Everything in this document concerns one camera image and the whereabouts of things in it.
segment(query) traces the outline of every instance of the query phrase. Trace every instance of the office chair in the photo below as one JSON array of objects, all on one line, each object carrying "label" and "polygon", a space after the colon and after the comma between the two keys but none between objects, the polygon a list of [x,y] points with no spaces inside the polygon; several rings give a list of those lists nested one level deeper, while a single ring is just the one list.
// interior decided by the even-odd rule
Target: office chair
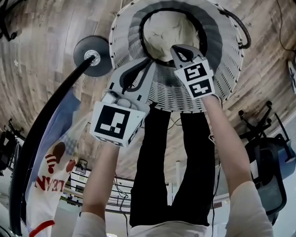
[{"label": "office chair", "polygon": [[4,131],[0,136],[0,170],[5,170],[15,151],[17,141],[10,131]]},{"label": "office chair", "polygon": [[246,150],[250,163],[256,162],[257,167],[256,172],[252,169],[252,179],[266,214],[272,225],[274,225],[279,211],[287,203],[283,179],[294,173],[296,155],[291,148],[291,141],[277,114],[275,114],[276,118],[283,129],[286,139],[282,134],[275,137],[266,137],[264,130],[271,126],[271,120],[267,117],[271,111],[272,103],[268,101],[266,105],[268,111],[257,126],[250,125],[243,118],[243,112],[239,112],[241,119],[246,121],[247,127],[250,129],[249,132],[242,134],[240,137],[247,138],[249,141]]},{"label": "office chair", "polygon": [[8,41],[11,41],[15,39],[15,37],[17,36],[16,32],[12,33],[11,36],[9,35],[6,24],[5,24],[5,17],[16,5],[18,5],[22,1],[26,1],[26,0],[18,0],[14,4],[12,4],[9,8],[6,9],[8,0],[4,0],[4,3],[0,6],[0,30],[1,30],[0,39],[4,35]]}]

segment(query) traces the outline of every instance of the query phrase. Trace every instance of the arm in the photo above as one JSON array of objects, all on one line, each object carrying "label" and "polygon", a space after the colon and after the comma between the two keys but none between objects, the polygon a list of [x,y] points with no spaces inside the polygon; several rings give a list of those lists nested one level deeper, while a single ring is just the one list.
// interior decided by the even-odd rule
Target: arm
[{"label": "arm", "polygon": [[119,147],[105,143],[83,192],[82,212],[91,212],[105,220],[111,195]]},{"label": "arm", "polygon": [[202,98],[218,148],[218,153],[228,184],[229,195],[242,183],[252,181],[247,151],[229,123],[214,96]]}]

